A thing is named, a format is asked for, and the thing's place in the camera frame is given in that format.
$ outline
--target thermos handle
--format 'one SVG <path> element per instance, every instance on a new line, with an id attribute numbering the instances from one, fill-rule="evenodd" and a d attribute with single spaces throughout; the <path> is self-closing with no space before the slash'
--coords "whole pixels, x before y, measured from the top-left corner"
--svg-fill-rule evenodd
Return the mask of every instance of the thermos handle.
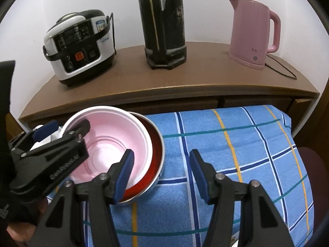
<path id="1" fill-rule="evenodd" d="M 281 33 L 281 20 L 273 11 L 269 11 L 269 17 L 274 21 L 274 38 L 273 45 L 268 49 L 268 53 L 274 53 L 279 49 L 280 33 Z"/>
<path id="2" fill-rule="evenodd" d="M 154 28 L 154 40 L 151 41 L 153 55 L 161 55 L 163 59 L 166 59 L 166 40 L 162 19 L 162 1 L 144 0 L 144 4 L 149 7 Z"/>

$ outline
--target kettle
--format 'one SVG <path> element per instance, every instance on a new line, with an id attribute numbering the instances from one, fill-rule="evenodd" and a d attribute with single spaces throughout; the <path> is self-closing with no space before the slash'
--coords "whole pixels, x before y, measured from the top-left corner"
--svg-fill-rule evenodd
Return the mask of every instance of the kettle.
<path id="1" fill-rule="evenodd" d="M 139 0 L 145 55 L 152 69 L 186 61 L 183 0 Z"/>
<path id="2" fill-rule="evenodd" d="M 279 49 L 281 20 L 266 5 L 254 0 L 230 0 L 234 8 L 229 56 L 238 63 L 263 69 L 268 53 Z M 274 21 L 273 45 L 269 45 L 270 19 Z"/>

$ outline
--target pink electric kettle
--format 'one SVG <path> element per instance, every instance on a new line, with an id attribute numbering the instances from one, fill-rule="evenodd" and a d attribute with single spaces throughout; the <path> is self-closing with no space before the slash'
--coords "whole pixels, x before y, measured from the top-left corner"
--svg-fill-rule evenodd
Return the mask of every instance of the pink electric kettle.
<path id="1" fill-rule="evenodd" d="M 269 8 L 254 0 L 230 0 L 234 8 L 229 56 L 238 63 L 263 69 L 267 53 L 279 49 L 281 20 Z M 274 21 L 273 45 L 268 49 L 270 19 Z"/>

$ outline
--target wooden counter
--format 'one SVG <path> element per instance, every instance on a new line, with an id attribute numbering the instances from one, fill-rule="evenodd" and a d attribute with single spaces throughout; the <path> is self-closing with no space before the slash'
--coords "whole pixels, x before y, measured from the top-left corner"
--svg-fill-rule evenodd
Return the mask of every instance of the wooden counter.
<path id="1" fill-rule="evenodd" d="M 173 70 L 150 69 L 144 46 L 136 46 L 118 50 L 112 68 L 83 85 L 67 87 L 54 76 L 27 104 L 19 119 L 36 125 L 60 116 L 67 119 L 94 105 L 125 105 L 123 108 L 130 109 L 127 105 L 142 107 L 141 103 L 161 100 L 170 104 L 171 100 L 183 99 L 180 103 L 188 104 L 193 98 L 221 101 L 227 96 L 243 95 L 284 96 L 293 100 L 315 99 L 319 95 L 300 72 L 281 58 L 275 57 L 297 75 L 297 80 L 288 79 L 267 67 L 255 70 L 236 63 L 228 56 L 227 44 L 187 42 L 186 45 L 187 62 Z M 289 73 L 270 58 L 267 63 Z"/>

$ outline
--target teal line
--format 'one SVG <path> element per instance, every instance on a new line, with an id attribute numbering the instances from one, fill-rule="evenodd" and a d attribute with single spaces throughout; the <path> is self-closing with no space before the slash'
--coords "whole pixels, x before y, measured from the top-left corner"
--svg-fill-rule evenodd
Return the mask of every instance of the teal line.
<path id="1" fill-rule="evenodd" d="M 312 231 L 313 231 L 313 228 L 310 230 L 310 232 L 307 234 L 307 236 L 305 237 L 305 239 L 298 245 L 298 247 L 300 247 L 303 243 L 304 243 L 304 241 L 306 241 L 306 239 L 308 238 L 308 236 L 312 233 Z"/>
<path id="2" fill-rule="evenodd" d="M 253 127 L 259 127 L 259 126 L 263 126 L 263 125 L 267 125 L 267 124 L 272 124 L 272 123 L 280 121 L 280 120 L 281 119 L 276 119 L 276 120 L 273 120 L 273 121 L 263 122 L 263 123 L 260 123 L 260 124 L 251 124 L 251 125 L 246 125 L 246 126 L 216 129 L 216 130 L 210 130 L 210 131 L 200 131 L 200 132 L 192 132 L 192 133 L 184 133 L 184 134 L 164 135 L 163 138 L 181 137 L 181 136 L 195 136 L 195 135 L 213 134 L 213 133 L 224 132 L 224 131 L 232 131 L 232 130 L 253 128 Z"/>
<path id="3" fill-rule="evenodd" d="M 288 195 L 294 188 L 296 188 L 305 178 L 307 177 L 307 174 L 300 179 L 295 185 L 292 186 L 291 189 L 289 189 L 286 193 L 284 193 L 279 198 L 275 199 L 273 203 L 278 202 L 281 200 L 284 196 Z M 240 219 L 236 219 L 233 221 L 233 224 L 237 224 L 240 222 Z M 83 221 L 83 224 L 90 226 L 90 223 L 88 221 Z M 159 233 L 153 233 L 153 232 L 132 232 L 132 231 L 126 231 L 126 230 L 117 230 L 116 232 L 118 234 L 122 235 L 129 235 L 129 236 L 140 236 L 140 237 L 170 237 L 170 236 L 183 236 L 183 235 L 190 235 L 190 234 L 196 234 L 201 232 L 206 232 L 208 228 L 201 228 L 197 230 L 187 230 L 187 231 L 179 231 L 179 232 L 159 232 Z"/>

